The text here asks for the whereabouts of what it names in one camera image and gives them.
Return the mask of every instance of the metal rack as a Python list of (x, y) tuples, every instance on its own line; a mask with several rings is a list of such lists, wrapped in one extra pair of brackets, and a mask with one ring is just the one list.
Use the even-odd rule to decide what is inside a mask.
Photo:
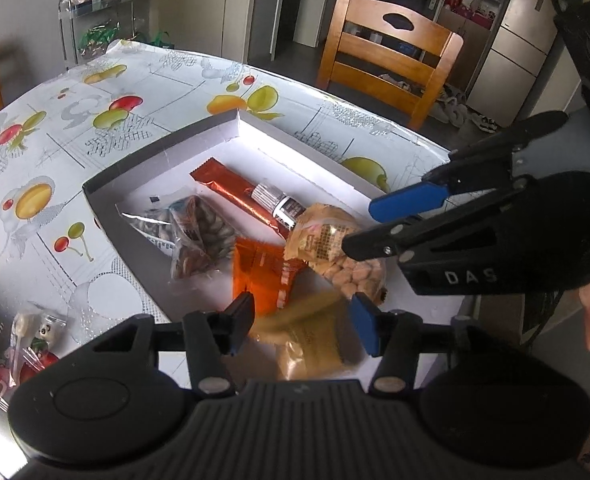
[(68, 19), (70, 23), (70, 35), (73, 43), (73, 59), (75, 64), (79, 64), (77, 37), (75, 35), (75, 19), (81, 16), (86, 16), (92, 12), (109, 9), (121, 4), (130, 3), (130, 27), (131, 38), (135, 37), (135, 13), (134, 0), (88, 0), (81, 4), (76, 4), (73, 0), (59, 0), (57, 4), (57, 13), (59, 15), (59, 34), (61, 38), (62, 53), (64, 54), (64, 61), (68, 61), (66, 53), (66, 40), (64, 39), (64, 20)]

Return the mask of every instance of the floor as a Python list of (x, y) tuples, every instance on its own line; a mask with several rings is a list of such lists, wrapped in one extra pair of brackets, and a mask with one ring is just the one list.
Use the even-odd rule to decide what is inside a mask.
[[(315, 86), (323, 50), (323, 45), (312, 48), (299, 43), (288, 42), (278, 45), (274, 61), (251, 62), (251, 64), (310, 86)], [(352, 88), (338, 83), (331, 83), (328, 91), (402, 126), (408, 122), (408, 115), (405, 113)], [(419, 133), (449, 150), (462, 148), (487, 136), (469, 121), (458, 130), (452, 124), (441, 123), (430, 116), (420, 128)]]

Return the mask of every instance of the screw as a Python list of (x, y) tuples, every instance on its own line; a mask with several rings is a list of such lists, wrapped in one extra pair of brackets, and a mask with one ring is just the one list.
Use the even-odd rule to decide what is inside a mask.
[(206, 377), (197, 385), (207, 395), (220, 394), (230, 388), (230, 383), (223, 377)]
[(380, 377), (375, 379), (373, 386), (385, 394), (398, 394), (406, 387), (406, 381), (394, 376)]
[(404, 251), (401, 256), (399, 256), (399, 262), (404, 264), (406, 262), (411, 261), (414, 258), (414, 251)]

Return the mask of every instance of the product label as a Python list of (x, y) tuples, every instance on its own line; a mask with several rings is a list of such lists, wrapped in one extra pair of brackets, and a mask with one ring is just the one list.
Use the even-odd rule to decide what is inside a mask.
[(304, 211), (304, 206), (302, 206), (294, 198), (287, 196), (282, 202), (277, 204), (273, 215), (277, 220), (279, 220), (292, 231), (293, 227), (295, 227), (297, 217)]

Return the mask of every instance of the cardboard box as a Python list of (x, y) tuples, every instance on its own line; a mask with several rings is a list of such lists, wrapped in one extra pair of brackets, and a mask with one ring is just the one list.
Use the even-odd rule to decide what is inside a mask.
[[(206, 118), (169, 134), (125, 157), (84, 184), (84, 193), (108, 240), (153, 301), (172, 321), (191, 310), (221, 310), (232, 298), (232, 277), (227, 271), (198, 274), (185, 280), (170, 279), (171, 259), (131, 227), (120, 215), (118, 205), (139, 208), (155, 205), (150, 197), (169, 195), (182, 198), (200, 194), (213, 203), (246, 236), (283, 244), (268, 226), (247, 215), (223, 197), (195, 183), (190, 172), (214, 157), (250, 182), (268, 180), (303, 205), (314, 202), (339, 206), (367, 227), (375, 224), (368, 214), (370, 201), (382, 191), (333, 160), (290, 135), (245, 112), (227, 112)], [(448, 323), (461, 303), (460, 297), (419, 298), (396, 266), (386, 260), (385, 308), (403, 308), (421, 314), (427, 322)], [(311, 270), (297, 277), (291, 298), (331, 285)], [(272, 360), (264, 350), (245, 361)], [(378, 359), (363, 359), (350, 371), (365, 385), (370, 381)], [(434, 362), (422, 356), (417, 379), (421, 383)], [(274, 378), (274, 369), (265, 378)], [(257, 370), (247, 374), (260, 378)]]

